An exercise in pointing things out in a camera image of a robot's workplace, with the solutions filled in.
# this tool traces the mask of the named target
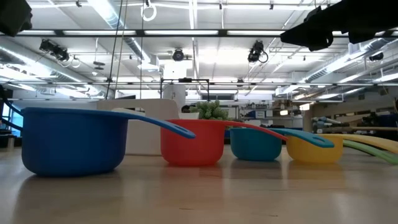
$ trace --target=black object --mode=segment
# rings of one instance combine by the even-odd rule
[[[182,49],[175,49],[173,54],[173,60],[176,62],[181,62],[184,59],[184,53]]]
[[[104,70],[103,67],[101,66],[105,66],[105,63],[103,62],[93,62],[94,65],[96,65],[96,67],[94,67],[95,70]]]
[[[77,1],[76,1],[76,6],[77,6],[77,7],[82,7],[82,5],[80,4],[80,0],[77,0]]]
[[[280,35],[282,42],[308,47],[311,51],[328,48],[333,43],[333,31],[348,32],[353,44],[374,38],[377,32],[398,26],[396,0],[342,0],[324,10],[317,7],[304,23]]]
[[[381,53],[379,53],[377,55],[370,56],[369,60],[374,62],[376,60],[382,60],[383,58],[384,58],[384,54],[383,54],[383,52],[381,52]]]
[[[61,48],[51,40],[42,40],[39,49],[44,53],[50,53],[51,56],[61,62],[67,62],[69,60],[68,49]]]
[[[25,0],[0,0],[0,32],[15,37],[32,29],[32,9]]]
[[[267,56],[267,60],[260,61],[261,55],[265,54]],[[253,44],[253,47],[250,49],[248,61],[250,63],[256,63],[260,61],[261,63],[266,63],[268,61],[268,54],[264,51],[264,44],[261,40],[256,40]]]
[[[97,66],[105,66],[105,63],[103,62],[93,62],[93,64]]]
[[[179,78],[178,82],[180,82],[180,83],[191,83],[192,82],[192,78]]]
[[[242,78],[239,78],[238,80],[237,80],[237,83],[244,83],[244,81],[243,81],[243,79]]]

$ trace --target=fluorescent light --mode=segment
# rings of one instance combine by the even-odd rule
[[[339,37],[339,36],[348,36],[348,33],[342,34],[340,31],[333,31],[332,32],[333,36]]]
[[[252,9],[252,10],[269,10],[270,5],[248,5],[248,4],[229,4],[229,5],[223,5],[224,9],[238,9],[238,10],[243,10],[243,9]],[[313,6],[299,6],[299,5],[274,5],[274,11],[275,10],[287,10],[287,11],[306,11],[306,10],[312,10]]]
[[[335,96],[338,96],[338,94],[337,93],[325,94],[325,95],[319,96],[318,99],[329,99],[329,98],[332,98]]]
[[[347,77],[347,78],[344,78],[344,79],[340,80],[339,83],[344,83],[344,82],[352,81],[352,80],[358,78],[359,76],[360,76],[360,75],[352,75],[352,76],[350,76],[350,77]]]
[[[299,96],[295,96],[294,97],[295,100],[299,100],[299,99],[302,99],[302,98],[305,98],[305,94],[301,94]]]
[[[117,82],[140,82],[137,77],[119,77]]]
[[[67,96],[72,96],[75,98],[86,98],[87,97],[84,93],[80,93],[79,91],[70,90],[67,88],[59,88],[59,89],[57,89],[57,92],[67,95]]]
[[[281,35],[284,30],[229,30],[227,35]]]
[[[66,30],[65,35],[123,35],[123,30]],[[136,35],[134,30],[125,30],[124,35]]]
[[[291,85],[289,87],[287,87],[281,94],[286,94],[286,93],[290,93],[293,90],[296,90],[297,88],[310,88],[309,85]]]
[[[13,87],[17,87],[17,88],[21,88],[24,90],[29,90],[29,91],[36,91],[34,88],[32,88],[31,86],[27,86],[24,84],[18,84],[18,85],[14,85],[14,84],[8,84],[9,86],[13,86]]]
[[[346,93],[344,93],[344,94],[351,94],[351,93],[355,93],[356,91],[359,91],[359,90],[362,90],[363,88],[357,88],[357,89],[354,89],[354,90],[350,90],[350,91],[347,91]]]
[[[218,35],[218,30],[145,30],[145,35]]]
[[[24,30],[18,35],[55,35],[54,30]]]
[[[288,113],[289,112],[287,110],[280,111],[280,115],[282,115],[282,116],[288,115]]]
[[[381,78],[373,80],[373,82],[386,82],[386,81],[394,80],[396,78],[398,78],[398,73],[395,73],[392,75],[384,75]]]
[[[11,64],[11,66],[18,68],[20,71],[24,70],[28,73],[35,74],[37,78],[53,77],[51,76],[52,71],[39,63],[35,63],[32,65]]]
[[[6,67],[0,69],[0,76],[9,78],[11,80],[40,81],[38,78],[35,78],[32,75],[26,75]]]
[[[310,110],[310,104],[307,103],[307,104],[301,105],[300,110],[302,110],[302,111]]]

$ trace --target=ceiling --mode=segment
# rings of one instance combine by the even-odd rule
[[[165,4],[174,7],[188,7],[192,0],[152,0],[152,4]],[[122,1],[126,4],[142,4],[142,1]],[[255,0],[222,0],[224,9],[219,10],[219,0],[198,0],[197,16],[193,25],[194,29],[289,29],[303,22],[309,10],[315,8],[315,1],[311,0],[275,0],[275,9],[267,10],[269,1]],[[109,29],[104,19],[89,5],[87,1],[80,1],[83,7],[73,6],[75,1],[68,0],[28,0],[33,8],[34,29]],[[114,1],[119,12],[121,1]],[[231,7],[236,4],[245,4],[242,7]],[[281,10],[279,6],[292,6],[294,10]],[[129,29],[191,29],[190,13],[187,9],[157,6],[157,15],[152,21],[143,21],[140,6],[123,6],[121,17],[125,18],[125,25]],[[7,38],[29,50],[42,55],[39,46],[40,37],[2,37]],[[54,37],[52,41],[68,49],[69,54],[74,55],[81,61],[78,68],[69,66],[68,69],[83,75],[90,80],[105,81],[109,74],[113,80],[136,82],[142,76],[145,82],[160,80],[159,72],[141,71],[138,69],[139,61],[131,49],[118,38],[99,38],[96,50],[95,38],[66,38]],[[216,82],[236,82],[238,78],[244,78],[250,82],[299,82],[302,76],[314,68],[321,67],[328,60],[348,49],[348,39],[335,39],[333,44],[324,50],[310,52],[307,48],[299,48],[296,45],[283,44],[279,38],[245,38],[245,37],[196,37],[198,57],[198,78],[209,78]],[[269,53],[269,61],[265,64],[251,67],[247,57],[249,49],[256,40],[261,40]],[[187,66],[187,77],[194,77],[192,69],[193,41],[191,37],[145,37],[136,38],[142,49],[148,54],[157,55],[161,66],[173,63],[169,52],[176,48],[183,49],[184,54],[190,56],[190,60],[183,66]],[[394,58],[395,48],[389,49],[385,58]],[[103,71],[97,71],[93,75],[93,61],[105,63]],[[364,60],[344,67],[336,73],[349,76],[365,69]],[[376,66],[380,62],[369,62],[367,66]],[[135,89],[138,86],[118,86],[122,89]],[[236,88],[236,86],[213,86],[212,88]],[[274,90],[276,86],[260,86],[257,90]]]

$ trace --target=green handle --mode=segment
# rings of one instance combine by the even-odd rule
[[[379,157],[380,159],[384,159],[385,161],[387,161],[388,163],[390,163],[392,165],[398,165],[398,157],[397,156],[390,154],[388,152],[384,152],[380,149],[376,149],[375,147],[361,144],[359,142],[350,141],[350,140],[343,140],[343,145],[351,147],[353,149],[357,149],[359,151],[367,152],[370,155],[374,155],[376,157]]]

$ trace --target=security camera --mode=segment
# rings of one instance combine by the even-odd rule
[[[175,49],[173,54],[173,60],[176,62],[181,62],[184,59],[184,53],[182,49]]]

